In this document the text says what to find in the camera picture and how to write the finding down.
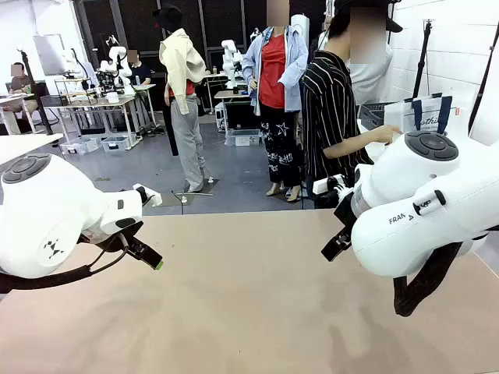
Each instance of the gray pants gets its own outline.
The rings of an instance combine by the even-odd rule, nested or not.
[[[196,191],[203,187],[201,169],[204,168],[204,157],[195,95],[187,97],[187,105],[189,114],[183,115],[180,113],[179,103],[173,100],[172,127],[179,148],[180,163],[190,184],[189,190]]]

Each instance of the black cap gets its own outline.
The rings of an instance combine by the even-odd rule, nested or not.
[[[400,33],[403,29],[398,23],[388,16],[388,5],[393,3],[392,0],[334,0],[334,14],[344,7],[375,7],[384,8],[387,11],[387,31],[392,33]]]
[[[176,6],[163,2],[161,8],[153,12],[159,26],[171,33],[182,28],[182,11]]]

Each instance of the red t-shirt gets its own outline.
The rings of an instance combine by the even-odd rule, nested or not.
[[[186,95],[192,95],[196,92],[196,86],[190,80],[187,80]],[[170,97],[174,97],[173,90],[170,88]]]
[[[272,37],[262,50],[260,101],[271,108],[284,109],[284,85],[278,83],[286,69],[284,34]]]

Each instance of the black pants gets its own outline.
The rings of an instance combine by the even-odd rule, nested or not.
[[[300,185],[299,153],[295,139],[295,112],[274,109],[260,103],[261,129],[268,153],[271,182],[286,187]]]

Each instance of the black striped shirt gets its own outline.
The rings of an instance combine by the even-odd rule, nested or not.
[[[317,181],[342,174],[349,185],[358,164],[372,164],[364,148],[329,160],[323,150],[360,135],[350,71],[330,52],[318,51],[303,75],[306,173]]]

